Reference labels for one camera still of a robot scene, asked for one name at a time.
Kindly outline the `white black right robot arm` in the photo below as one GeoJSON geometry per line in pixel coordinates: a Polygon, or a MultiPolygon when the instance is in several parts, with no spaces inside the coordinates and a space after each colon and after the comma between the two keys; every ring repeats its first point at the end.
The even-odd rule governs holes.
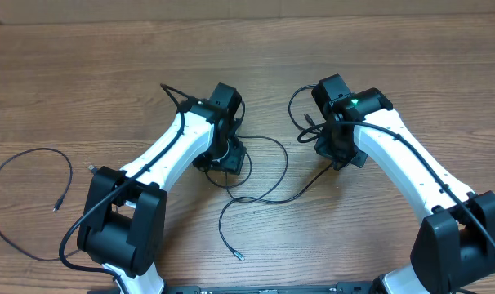
{"type": "Polygon", "coordinates": [[[371,293],[456,293],[495,274],[495,193],[477,194],[440,165],[376,88],[352,92],[340,75],[311,92],[324,123],[315,151],[335,169],[371,158],[420,228],[409,263],[368,283],[371,293]]]}

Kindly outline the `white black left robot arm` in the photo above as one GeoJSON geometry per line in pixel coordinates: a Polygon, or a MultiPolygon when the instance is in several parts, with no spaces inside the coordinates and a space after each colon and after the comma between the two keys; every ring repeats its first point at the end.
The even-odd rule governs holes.
{"type": "Polygon", "coordinates": [[[241,105],[241,95],[224,83],[207,99],[187,96],[172,125],[139,158],[94,173],[77,246],[114,277],[114,293],[163,292],[154,259],[167,193],[188,166],[240,173],[246,149],[236,136],[242,121],[235,114],[241,105]]]}

